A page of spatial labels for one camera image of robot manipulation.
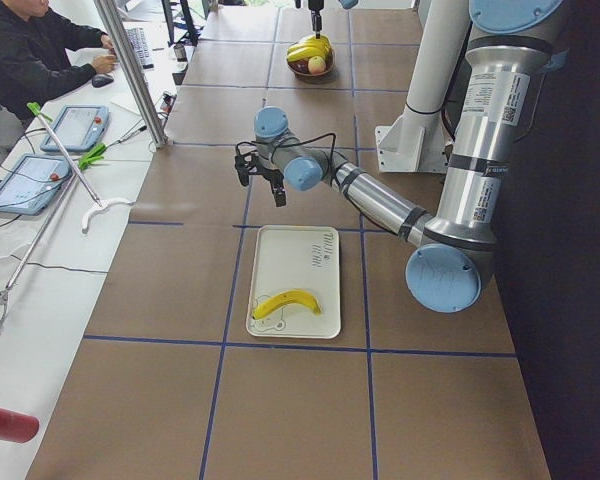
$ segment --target red tube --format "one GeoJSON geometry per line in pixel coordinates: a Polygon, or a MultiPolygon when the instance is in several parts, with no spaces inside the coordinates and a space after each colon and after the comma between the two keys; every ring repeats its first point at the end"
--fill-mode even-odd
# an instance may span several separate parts
{"type": "Polygon", "coordinates": [[[0,408],[0,440],[25,443],[36,436],[39,428],[36,417],[0,408]]]}

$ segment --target white plate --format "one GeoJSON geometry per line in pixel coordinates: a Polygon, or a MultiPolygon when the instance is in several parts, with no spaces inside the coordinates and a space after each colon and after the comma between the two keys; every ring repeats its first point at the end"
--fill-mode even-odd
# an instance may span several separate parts
{"type": "Polygon", "coordinates": [[[256,242],[247,331],[256,337],[334,338],[340,333],[340,246],[331,227],[266,225],[256,242]],[[253,309],[286,290],[306,290],[320,305],[315,315],[289,304],[255,320],[253,309]]]}

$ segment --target black sleeve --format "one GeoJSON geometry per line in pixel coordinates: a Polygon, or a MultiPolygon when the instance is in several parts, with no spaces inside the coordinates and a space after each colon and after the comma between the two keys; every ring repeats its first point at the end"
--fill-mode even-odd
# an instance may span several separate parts
{"type": "Polygon", "coordinates": [[[0,70],[31,92],[38,102],[75,90],[96,74],[91,64],[50,70],[31,52],[25,36],[8,34],[0,34],[0,70]]]}
{"type": "Polygon", "coordinates": [[[106,35],[102,30],[85,25],[76,25],[51,9],[49,9],[47,15],[52,15],[53,23],[57,28],[56,31],[62,36],[65,48],[76,51],[81,48],[102,47],[100,37],[106,35]]]}

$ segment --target fruit bowl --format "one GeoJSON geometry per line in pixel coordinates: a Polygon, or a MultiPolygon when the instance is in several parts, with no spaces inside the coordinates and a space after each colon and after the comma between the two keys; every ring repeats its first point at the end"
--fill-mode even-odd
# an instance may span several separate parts
{"type": "Polygon", "coordinates": [[[308,35],[287,49],[287,66],[299,78],[321,78],[335,64],[335,55],[326,35],[308,35]]]}

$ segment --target black shirt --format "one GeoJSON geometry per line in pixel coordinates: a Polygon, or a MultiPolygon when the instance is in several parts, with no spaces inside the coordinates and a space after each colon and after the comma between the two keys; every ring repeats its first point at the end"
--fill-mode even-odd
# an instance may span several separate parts
{"type": "Polygon", "coordinates": [[[42,105],[85,84],[95,69],[71,66],[65,48],[101,47],[102,35],[51,8],[25,22],[0,0],[0,103],[24,120],[33,117],[27,102],[42,105]]]}

